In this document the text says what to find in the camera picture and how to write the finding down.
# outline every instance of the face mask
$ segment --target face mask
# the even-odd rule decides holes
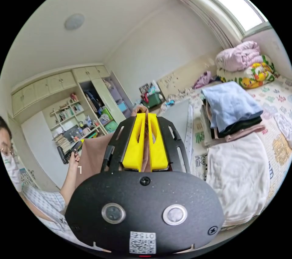
[[[22,190],[22,182],[21,182],[21,176],[20,176],[20,171],[19,168],[14,160],[14,158],[12,156],[5,156],[2,152],[1,152],[1,156],[2,156],[2,160],[4,162],[5,168],[7,170],[7,173],[14,185],[14,187],[16,188],[16,190],[18,192],[21,192]]]

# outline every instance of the plaid shirt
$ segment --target plaid shirt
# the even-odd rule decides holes
[[[75,237],[68,226],[64,215],[60,213],[65,209],[65,201],[59,192],[52,193],[40,191],[29,185],[23,187],[22,193],[36,208],[52,220],[48,221],[38,217],[38,219],[52,232],[59,235],[63,239],[80,246],[95,250],[102,250],[99,247],[88,246]]]

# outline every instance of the window frame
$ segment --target window frame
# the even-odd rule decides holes
[[[252,35],[254,35],[256,33],[259,33],[261,31],[272,29],[272,26],[269,23],[269,21],[265,21],[265,19],[263,18],[262,14],[260,13],[260,11],[249,0],[244,0],[244,1],[253,9],[253,11],[257,14],[257,16],[261,19],[262,23],[260,23],[259,25],[255,26],[255,27],[253,27],[253,28],[251,28],[251,29],[249,29],[247,31],[242,27],[240,22],[231,13],[231,11],[227,7],[225,7],[220,1],[218,1],[218,0],[211,0],[211,1],[213,1],[217,6],[219,6],[228,15],[228,17],[237,26],[239,31],[241,31],[241,34],[242,34],[243,38],[246,38],[248,36],[252,36]]]

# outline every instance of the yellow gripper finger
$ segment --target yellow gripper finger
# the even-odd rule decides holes
[[[149,155],[150,155],[150,168],[153,170],[164,170],[168,167],[168,159],[165,152],[165,147],[158,124],[156,114],[148,114],[148,127],[149,127]]]
[[[123,159],[125,169],[141,172],[144,151],[145,113],[138,113]]]

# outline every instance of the white ceiling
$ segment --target white ceiling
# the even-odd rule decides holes
[[[46,0],[19,32],[2,73],[13,87],[44,71],[103,62],[138,23],[170,1]],[[64,22],[74,13],[82,13],[85,23],[67,31]]]

